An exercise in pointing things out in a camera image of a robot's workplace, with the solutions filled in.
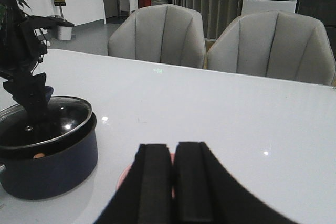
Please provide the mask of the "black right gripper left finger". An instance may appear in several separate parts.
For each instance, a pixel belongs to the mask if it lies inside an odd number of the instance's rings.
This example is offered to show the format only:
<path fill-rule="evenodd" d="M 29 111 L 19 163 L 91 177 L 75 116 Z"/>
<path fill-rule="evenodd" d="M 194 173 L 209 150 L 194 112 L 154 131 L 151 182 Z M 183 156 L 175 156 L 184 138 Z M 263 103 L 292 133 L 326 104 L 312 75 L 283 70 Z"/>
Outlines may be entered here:
<path fill-rule="evenodd" d="M 164 144 L 141 144 L 96 223 L 170 223 L 171 156 Z"/>

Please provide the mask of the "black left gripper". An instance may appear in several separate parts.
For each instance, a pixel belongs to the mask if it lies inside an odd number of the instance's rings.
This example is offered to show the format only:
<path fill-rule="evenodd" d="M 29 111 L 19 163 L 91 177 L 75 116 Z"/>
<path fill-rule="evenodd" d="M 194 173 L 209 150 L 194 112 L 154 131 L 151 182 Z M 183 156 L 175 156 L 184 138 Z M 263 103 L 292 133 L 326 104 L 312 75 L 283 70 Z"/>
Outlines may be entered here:
<path fill-rule="evenodd" d="M 31 71 L 38 58 L 47 53 L 35 29 L 53 30 L 58 26 L 72 28 L 74 24 L 55 16 L 31 15 L 15 20 L 12 15 L 5 15 L 1 19 L 1 77 L 13 77 L 3 87 L 27 111 L 32 122 L 40 122 L 47 115 L 46 74 L 15 74 Z"/>

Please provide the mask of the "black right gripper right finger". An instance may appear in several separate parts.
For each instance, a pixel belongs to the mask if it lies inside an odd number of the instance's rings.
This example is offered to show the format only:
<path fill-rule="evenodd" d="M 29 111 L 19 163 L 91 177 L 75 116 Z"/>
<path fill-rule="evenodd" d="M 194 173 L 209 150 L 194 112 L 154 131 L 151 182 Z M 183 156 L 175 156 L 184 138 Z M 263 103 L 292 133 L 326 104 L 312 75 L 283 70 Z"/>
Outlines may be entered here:
<path fill-rule="evenodd" d="M 241 185 L 204 142 L 174 156 L 176 223 L 292 223 Z"/>

